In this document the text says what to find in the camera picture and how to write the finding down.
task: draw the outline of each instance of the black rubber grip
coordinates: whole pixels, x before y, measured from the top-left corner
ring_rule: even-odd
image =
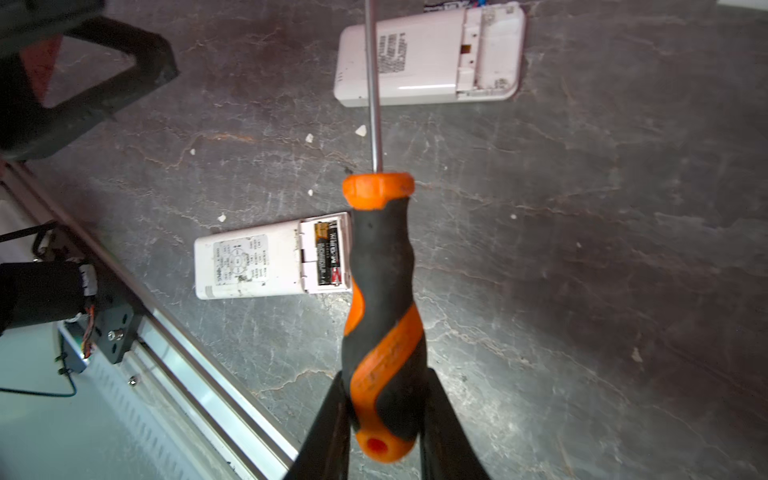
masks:
[[[405,197],[389,201],[382,210],[353,211],[350,266],[365,309],[362,319],[342,341],[342,378],[350,398],[350,381],[363,359],[374,349],[382,348],[382,340],[406,314],[411,321],[418,321],[421,337],[410,340],[409,344],[414,345],[410,357],[376,391],[376,414],[392,434],[404,440],[414,439],[421,428],[427,373],[426,343],[413,305],[408,202]],[[353,426],[359,429],[360,419],[350,417]]]

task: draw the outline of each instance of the black cable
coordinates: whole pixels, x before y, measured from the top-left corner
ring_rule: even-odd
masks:
[[[2,387],[0,387],[0,392],[18,393],[19,395],[47,396],[47,397],[58,397],[58,398],[67,398],[67,397],[75,396],[78,392],[78,387],[74,386],[74,380],[72,380],[72,375],[70,375],[70,372],[72,370],[67,368],[67,361],[65,360],[67,358],[67,354],[64,353],[64,336],[59,333],[58,339],[59,339],[58,348],[61,355],[59,355],[56,359],[61,360],[61,364],[64,366],[63,368],[60,368],[58,370],[58,374],[67,376],[67,380],[69,380],[69,384],[72,386],[72,393],[32,392],[30,390],[4,389]]]

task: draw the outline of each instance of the white object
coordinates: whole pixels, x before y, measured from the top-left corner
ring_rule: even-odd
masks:
[[[340,285],[319,285],[315,223],[336,221]],[[202,300],[299,293],[349,292],[349,214],[217,233],[194,242],[195,293]]]
[[[730,7],[756,8],[757,10],[768,10],[768,0],[717,0],[720,5]]]
[[[382,105],[492,101],[518,89],[525,13],[517,2],[430,12],[376,23]],[[339,40],[333,94],[368,104],[365,27]]]

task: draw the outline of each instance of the screwdriver handle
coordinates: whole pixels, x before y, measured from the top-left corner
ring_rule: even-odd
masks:
[[[413,447],[422,425],[427,350],[413,303],[413,248],[405,173],[352,175],[344,197],[353,208],[353,299],[342,340],[342,379],[360,448],[394,462]]]

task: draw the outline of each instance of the white debris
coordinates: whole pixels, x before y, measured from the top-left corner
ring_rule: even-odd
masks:
[[[637,347],[632,349],[632,359],[637,363],[643,362],[643,357],[640,356],[640,350],[638,350]]]

